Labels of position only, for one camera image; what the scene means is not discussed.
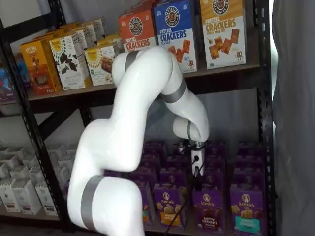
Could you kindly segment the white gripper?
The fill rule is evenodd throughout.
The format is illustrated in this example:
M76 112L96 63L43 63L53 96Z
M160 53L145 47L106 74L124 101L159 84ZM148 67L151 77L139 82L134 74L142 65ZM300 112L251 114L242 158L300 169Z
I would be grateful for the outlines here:
M202 190L202 182L205 169L205 148L191 151L192 174L188 174L188 191Z

